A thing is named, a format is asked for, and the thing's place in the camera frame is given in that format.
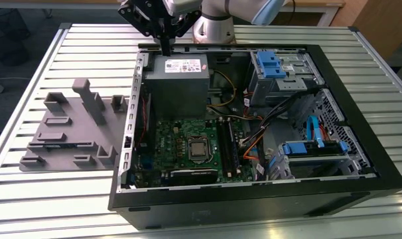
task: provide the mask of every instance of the cpu socket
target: cpu socket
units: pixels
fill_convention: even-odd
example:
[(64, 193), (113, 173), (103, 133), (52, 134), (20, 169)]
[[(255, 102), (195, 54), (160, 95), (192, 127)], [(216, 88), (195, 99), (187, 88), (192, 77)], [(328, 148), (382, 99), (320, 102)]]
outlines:
[(211, 161), (209, 145), (207, 136), (189, 136), (188, 137), (188, 153), (189, 160), (201, 164)]

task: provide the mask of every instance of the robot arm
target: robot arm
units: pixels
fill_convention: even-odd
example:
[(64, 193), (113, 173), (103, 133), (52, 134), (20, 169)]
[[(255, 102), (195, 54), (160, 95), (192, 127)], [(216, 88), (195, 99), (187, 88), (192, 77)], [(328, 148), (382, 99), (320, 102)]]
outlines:
[(235, 39), (232, 16), (256, 25), (269, 25), (288, 2), (289, 0), (127, 0), (119, 13), (145, 36), (153, 36), (161, 45), (163, 54), (169, 56), (176, 37), (181, 37), (193, 25), (197, 42), (229, 43)]
[(145, 36), (153, 36), (163, 54), (169, 56), (176, 37), (187, 33), (201, 17), (200, 4), (201, 0), (127, 0), (119, 14)]

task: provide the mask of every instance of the metal slotted table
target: metal slotted table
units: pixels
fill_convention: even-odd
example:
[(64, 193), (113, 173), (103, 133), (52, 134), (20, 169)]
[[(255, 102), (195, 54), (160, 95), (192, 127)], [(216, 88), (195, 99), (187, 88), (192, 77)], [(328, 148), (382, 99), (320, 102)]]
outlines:
[[(240, 43), (318, 44), (402, 174), (402, 82), (360, 33), (348, 28), (236, 26)], [(177, 42), (192, 41), (188, 33)], [(116, 235), (157, 238), (402, 237), (402, 191), (338, 214), (137, 232), (108, 211), (112, 171), (31, 173), (19, 161), (44, 115), (48, 92), (72, 91), (89, 78), (103, 97), (129, 95), (137, 44), (152, 42), (131, 25), (73, 24), (60, 29), (0, 136), (0, 234), (12, 238)]]

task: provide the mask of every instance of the motherboard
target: motherboard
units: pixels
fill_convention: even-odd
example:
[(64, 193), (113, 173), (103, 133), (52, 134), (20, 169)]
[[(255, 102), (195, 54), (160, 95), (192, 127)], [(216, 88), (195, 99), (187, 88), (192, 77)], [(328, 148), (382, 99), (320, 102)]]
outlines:
[(140, 156), (139, 186), (252, 181), (251, 162), (240, 163), (239, 157), (237, 141), (244, 138), (239, 119), (160, 120), (156, 126), (155, 153)]

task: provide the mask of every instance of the ram slot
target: ram slot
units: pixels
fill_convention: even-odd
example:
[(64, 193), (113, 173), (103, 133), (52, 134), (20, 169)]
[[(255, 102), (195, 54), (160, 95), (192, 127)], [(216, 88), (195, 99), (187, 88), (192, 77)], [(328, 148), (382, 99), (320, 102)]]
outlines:
[(240, 161), (237, 157), (237, 145), (233, 137), (231, 122), (217, 120), (216, 128), (219, 137), (223, 175), (225, 177), (233, 177), (237, 174)]

